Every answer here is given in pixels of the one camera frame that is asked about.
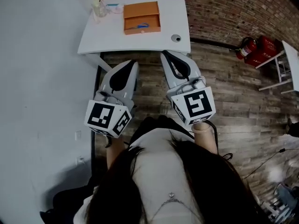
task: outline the white table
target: white table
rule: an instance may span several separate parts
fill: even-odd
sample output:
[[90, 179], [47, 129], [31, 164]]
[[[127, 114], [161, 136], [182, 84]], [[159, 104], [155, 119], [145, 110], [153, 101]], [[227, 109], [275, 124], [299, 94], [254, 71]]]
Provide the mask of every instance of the white table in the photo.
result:
[[[91, 13], [83, 32], [78, 54], [100, 63], [108, 71], [111, 67], [93, 53], [120, 50], [173, 50], [190, 53], [189, 25], [185, 0], [104, 0], [106, 4], [134, 4], [157, 1], [160, 11], [161, 32], [125, 35], [123, 13], [110, 13], [96, 23]], [[180, 42], [171, 39], [173, 34], [181, 36]]]
[[[279, 86], [279, 85], [283, 85], [283, 84], [286, 84], [286, 83], [290, 83], [290, 82], [293, 83], [293, 89], [288, 90], [288, 91], [283, 91], [283, 92], [280, 92], [280, 93], [285, 94], [285, 93], [292, 92], [292, 91], [299, 91], [299, 57], [298, 57], [299, 53], [295, 48], [290, 46], [285, 41], [282, 41], [282, 44], [284, 46], [284, 50], [282, 50], [276, 56], [271, 57], [269, 60], [265, 61], [264, 63], [256, 66], [256, 69], [258, 69], [261, 66], [265, 65], [266, 63], [268, 63], [272, 60], [275, 60], [276, 68], [277, 68], [277, 72], [278, 72], [278, 77], [279, 77], [279, 83], [272, 84], [272, 85], [269, 85], [269, 86], [266, 86], [266, 87], [262, 87], [262, 88], [258, 89], [259, 91], [269, 89], [269, 88], [272, 88], [272, 87], [276, 87], [276, 86]], [[282, 81], [281, 77], [283, 77], [283, 76], [280, 73], [277, 58], [279, 56], [283, 55], [284, 53], [286, 54], [288, 63], [290, 65], [291, 78], [288, 78], [285, 81]]]

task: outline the wall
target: wall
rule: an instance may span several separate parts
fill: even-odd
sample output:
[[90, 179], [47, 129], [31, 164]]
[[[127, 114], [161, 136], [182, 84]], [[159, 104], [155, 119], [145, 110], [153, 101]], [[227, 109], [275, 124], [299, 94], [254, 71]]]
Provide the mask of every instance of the wall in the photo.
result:
[[299, 48], [299, 11], [289, 0], [186, 0], [191, 37], [239, 45], [246, 36]]
[[[0, 220], [41, 224], [54, 193], [90, 177], [83, 125], [96, 67], [77, 55], [86, 0], [0, 0]], [[75, 141], [75, 132], [81, 139]], [[76, 166], [76, 158], [85, 163]]]

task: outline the necklace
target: necklace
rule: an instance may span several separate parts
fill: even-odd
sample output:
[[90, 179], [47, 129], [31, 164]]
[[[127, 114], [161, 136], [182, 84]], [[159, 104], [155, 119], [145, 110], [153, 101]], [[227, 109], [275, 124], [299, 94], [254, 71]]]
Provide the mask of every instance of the necklace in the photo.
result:
[[194, 211], [192, 211], [192, 210], [191, 210], [185, 203], [183, 203], [182, 201], [180, 201], [180, 200], [178, 200], [178, 199], [175, 198], [175, 195], [174, 195], [173, 192], [169, 193], [168, 196], [169, 196], [169, 199], [168, 199], [166, 202], [162, 203], [162, 205], [159, 207], [159, 209], [155, 212], [155, 214], [154, 214], [154, 216], [152, 217], [152, 219], [151, 219], [150, 222], [153, 221], [153, 219], [155, 218], [155, 216], [157, 215], [157, 213], [161, 210], [161, 208], [162, 208], [163, 206], [165, 206], [166, 204], [168, 204], [168, 203], [179, 203], [179, 204], [183, 205], [183, 206], [186, 207], [186, 208], [187, 208], [187, 209], [188, 209], [194, 216], [196, 216], [198, 220], [200, 220], [200, 217], [199, 217], [198, 215], [196, 215], [196, 214], [194, 213]]

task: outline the orange box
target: orange box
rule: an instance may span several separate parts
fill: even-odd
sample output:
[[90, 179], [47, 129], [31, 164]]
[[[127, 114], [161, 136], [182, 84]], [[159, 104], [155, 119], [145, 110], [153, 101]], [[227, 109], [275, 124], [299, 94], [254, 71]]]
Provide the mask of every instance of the orange box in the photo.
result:
[[[123, 19], [126, 35], [161, 31], [158, 2], [125, 5], [123, 8]], [[138, 25], [144, 26], [145, 24], [143, 23], [147, 23], [149, 26], [138, 28]]]

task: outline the wooden floor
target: wooden floor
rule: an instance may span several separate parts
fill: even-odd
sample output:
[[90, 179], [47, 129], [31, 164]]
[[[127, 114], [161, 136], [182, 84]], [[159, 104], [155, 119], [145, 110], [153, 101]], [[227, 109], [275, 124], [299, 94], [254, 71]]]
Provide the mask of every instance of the wooden floor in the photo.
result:
[[[271, 65], [256, 70], [235, 57], [233, 51], [202, 44], [192, 44], [192, 59], [197, 63], [207, 86], [212, 87], [216, 114], [211, 121], [217, 126], [220, 154], [233, 153], [231, 163], [241, 177], [246, 177], [255, 168], [282, 148], [299, 148], [299, 139], [285, 135], [287, 118], [299, 121], [299, 97], [296, 93], [280, 94], [281, 89], [258, 91], [261, 86], [278, 82]], [[134, 102], [137, 105], [135, 118], [124, 132], [129, 141], [140, 122], [147, 116], [161, 114], [181, 120], [166, 99], [168, 86], [164, 77], [159, 52], [106, 53], [108, 64], [119, 64], [136, 59], [140, 64]], [[96, 135], [96, 155], [103, 156], [103, 136]], [[297, 160], [299, 150], [278, 153], [248, 177], [252, 191], [263, 201], [273, 193], [275, 184], [269, 181], [269, 170], [282, 169], [285, 175], [287, 162]], [[288, 176], [299, 169], [290, 168]]]

